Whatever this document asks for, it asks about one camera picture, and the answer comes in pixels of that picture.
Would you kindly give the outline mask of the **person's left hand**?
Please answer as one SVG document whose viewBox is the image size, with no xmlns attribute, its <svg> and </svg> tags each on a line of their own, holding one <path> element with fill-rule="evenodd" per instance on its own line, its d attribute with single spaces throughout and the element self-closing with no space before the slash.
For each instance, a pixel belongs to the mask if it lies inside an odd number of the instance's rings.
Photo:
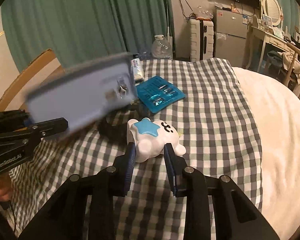
<svg viewBox="0 0 300 240">
<path fill-rule="evenodd" d="M 12 181 L 9 173 L 0 175 L 0 202 L 7 202 L 12 196 Z"/>
</svg>

